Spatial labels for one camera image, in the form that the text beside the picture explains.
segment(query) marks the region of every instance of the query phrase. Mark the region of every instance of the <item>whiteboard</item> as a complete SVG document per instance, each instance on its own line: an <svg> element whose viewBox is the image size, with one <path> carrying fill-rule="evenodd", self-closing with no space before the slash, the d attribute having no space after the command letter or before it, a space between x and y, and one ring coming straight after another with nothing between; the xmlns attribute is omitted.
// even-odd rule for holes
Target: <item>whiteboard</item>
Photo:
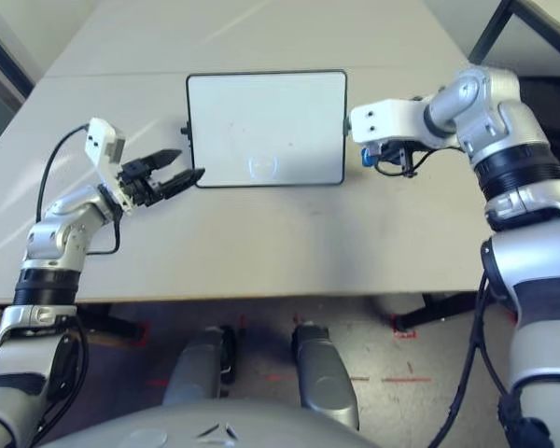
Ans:
<svg viewBox="0 0 560 448"><path fill-rule="evenodd" d="M346 73L190 75L198 187L340 184Z"/></svg>

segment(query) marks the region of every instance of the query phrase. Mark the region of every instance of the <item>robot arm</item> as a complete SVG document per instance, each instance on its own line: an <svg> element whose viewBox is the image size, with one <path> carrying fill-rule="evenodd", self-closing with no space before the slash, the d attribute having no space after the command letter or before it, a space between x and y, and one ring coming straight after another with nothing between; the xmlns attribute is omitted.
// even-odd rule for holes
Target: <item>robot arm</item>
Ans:
<svg viewBox="0 0 560 448"><path fill-rule="evenodd" d="M35 444L46 432L48 406L74 399L81 382L74 331L82 332L74 302L92 236L123 212L169 199L203 175L203 169L187 170L155 182L151 173L180 151L165 149L120 166L123 146L118 130L92 119L85 151L103 184L58 199L29 231L13 305L0 323L0 447Z"/></svg>
<svg viewBox="0 0 560 448"><path fill-rule="evenodd" d="M469 156L495 232L481 250L491 292L519 315L500 417L513 446L531 425L560 446L560 164L518 79L472 67L433 98L357 107L350 122L367 165L402 142L431 150L456 139Z"/></svg>

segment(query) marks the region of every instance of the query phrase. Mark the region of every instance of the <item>blue connector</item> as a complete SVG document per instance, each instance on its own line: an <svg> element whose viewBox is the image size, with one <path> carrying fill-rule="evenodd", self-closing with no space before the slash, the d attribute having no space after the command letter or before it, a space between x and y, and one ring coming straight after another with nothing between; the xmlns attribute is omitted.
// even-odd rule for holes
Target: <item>blue connector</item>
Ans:
<svg viewBox="0 0 560 448"><path fill-rule="evenodd" d="M367 150L366 147L361 149L361 159L363 162L363 166L369 168L371 166L375 166L375 164L380 160L379 156L370 156L370 152Z"/></svg>

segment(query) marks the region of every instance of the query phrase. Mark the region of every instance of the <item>black cable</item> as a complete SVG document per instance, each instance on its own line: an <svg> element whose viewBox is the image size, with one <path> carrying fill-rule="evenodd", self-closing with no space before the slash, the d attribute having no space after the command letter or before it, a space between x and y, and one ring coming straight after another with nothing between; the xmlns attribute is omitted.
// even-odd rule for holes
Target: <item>black cable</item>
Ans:
<svg viewBox="0 0 560 448"><path fill-rule="evenodd" d="M492 360L490 359L487 353L487 345L485 344L485 332L483 331L483 322L481 326L481 332L479 335L479 352L482 354L483 364L485 364L485 368L487 369L489 376L492 378L492 381L494 382L497 391L500 393L500 395L508 395L508 390L506 389L506 386L504 386L504 384L502 383L502 380L500 380L500 377L498 376L496 369L494 369L494 364L492 364Z"/></svg>
<svg viewBox="0 0 560 448"><path fill-rule="evenodd" d="M409 171L401 171L399 173L389 173L388 171L384 171L382 168L380 168L380 163L381 161L378 161L377 163L375 163L375 165L373 165L373 167L375 168L375 171L377 171L380 175L387 175L388 177L400 177L402 175L409 175L414 173L417 168L419 168L421 165L423 165L423 163L425 163L425 161L427 160L427 158L429 156L431 156L432 154L435 154L436 151L429 151L427 154L425 154L421 160L419 162L417 162L415 165L413 165L413 168L411 168Z"/></svg>
<svg viewBox="0 0 560 448"><path fill-rule="evenodd" d="M61 147L64 145L64 143L66 142L66 140L68 140L70 137L72 137L73 135L75 135L76 133L80 132L80 131L87 131L89 129L89 124L82 124L81 126L77 126L75 129L73 129L71 132L69 132L67 135L65 135L63 138L61 138L60 142L58 142L58 144L56 145L56 147L52 150L51 154L49 155L48 161L46 162L46 167L44 168L44 174L42 174L41 176L41 182L39 183L39 192L37 193L37 205L35 207L35 222L39 222L41 221L41 215L42 215L42 203L44 202L44 192L46 190L46 183L48 182L48 176L49 176L49 170L52 167L52 164L54 163L54 159L56 159L56 156L58 155L58 152L60 151ZM93 256L93 255L111 255L111 254L115 254L116 252L119 251L120 249L120 219L121 219L121 215L122 213L119 213L118 210L114 211L114 248L110 249L110 250L97 250L97 251L91 251L88 252L87 255L88 256Z"/></svg>
<svg viewBox="0 0 560 448"><path fill-rule="evenodd" d="M443 426L438 431L438 434L434 437L433 441L429 444L429 448L436 448L442 443L448 431L454 424L458 411L460 411L460 406L465 397L465 392L467 391L467 384L469 383L470 370L473 367L473 360L475 359L475 351L479 346L479 336L481 336L480 331L482 331L483 325L483 313L485 307L487 306L487 295L485 292L485 284L487 283L487 274L483 273L482 281L479 284L479 289L477 291L477 296L475 302L477 307L475 308L475 315L473 317L473 326L470 331L469 336L469 349L467 350L467 357L465 359L465 364L463 366L463 371L460 375L460 381L458 382L458 388L456 389L455 397L450 405L450 412L446 417L446 421Z"/></svg>
<svg viewBox="0 0 560 448"><path fill-rule="evenodd" d="M116 212L115 212L115 216L114 219L112 221L112 224L114 225L114 248L110 249L110 250L94 250L92 252L88 252L87 255L91 256L91 255L112 255L112 254L116 254L119 249L120 249L120 219L121 216L119 216Z"/></svg>
<svg viewBox="0 0 560 448"><path fill-rule="evenodd" d="M380 163L382 161L378 161L377 163L375 163L375 165L373 165L373 168L375 168L375 171L377 171L380 175L386 175L388 177L400 177L403 175L411 175L413 174L415 171L417 171L417 169L419 169L419 167L421 165L423 165L426 160L429 158L429 156L431 156L432 154L435 154L436 152L442 151L443 149L455 149L457 151L460 152L465 152L463 149L461 149L460 147L443 147L441 149L433 149L428 151L422 158L420 161L418 161L415 165L413 165L413 167L408 170L408 171L400 171L398 173L390 173L389 171L384 171L382 168L380 168Z"/></svg>
<svg viewBox="0 0 560 448"><path fill-rule="evenodd" d="M82 352L81 370L78 375L77 382L75 383L75 387L73 387L73 390L71 391L71 395L68 396L68 399L66 400L62 408L60 408L58 412L56 412L56 415L54 415L54 417L51 418L49 422L47 422L45 425L43 425L41 430L37 434L35 434L32 442L32 446L37 445L39 441L41 441L46 436L46 434L48 434L56 426L56 424L63 418L63 415L73 405L73 402L77 398L78 393L80 392L81 387L83 386L83 383L85 383L85 378L87 377L87 370L90 366L90 358L89 358L90 347L87 342L87 336L85 335L85 330L83 329L83 326L81 325L81 321L78 318L78 316L75 318L75 327L77 327L78 336L79 339L81 340L81 352Z"/></svg>
<svg viewBox="0 0 560 448"><path fill-rule="evenodd" d="M58 151L60 151L60 148L64 145L64 142L66 142L66 140L68 140L70 137L72 137L79 131L83 131L83 130L87 131L89 129L89 126L90 126L89 124L85 123L82 124L81 126L76 127L70 133L68 133L63 138L61 138L60 142L58 142L56 147L52 150L52 153L49 155L48 161L46 162L46 167L44 168L44 174L41 176L41 182L39 184L39 192L37 193L37 205L35 207L35 222L41 221L41 208L42 208L42 202L44 202L44 191L46 189L46 182L48 181L49 169L52 167L52 164L54 163L54 159L56 158Z"/></svg>

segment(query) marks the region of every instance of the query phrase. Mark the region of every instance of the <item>table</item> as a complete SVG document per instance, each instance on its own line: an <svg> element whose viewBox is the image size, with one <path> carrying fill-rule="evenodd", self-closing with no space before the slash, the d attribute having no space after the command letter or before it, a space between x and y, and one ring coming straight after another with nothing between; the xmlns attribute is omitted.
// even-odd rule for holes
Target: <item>table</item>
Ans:
<svg viewBox="0 0 560 448"><path fill-rule="evenodd" d="M96 116L127 134L130 160L164 147L190 166L189 73L343 68L348 106L434 92L464 57L417 0L103 2L0 138L0 303L11 301L45 160ZM45 203L97 182L72 138ZM79 301L161 301L470 290L489 235L460 153L413 180L360 166L348 141L338 187L191 189L122 221L122 248L88 258ZM111 228L93 247L112 245Z"/></svg>

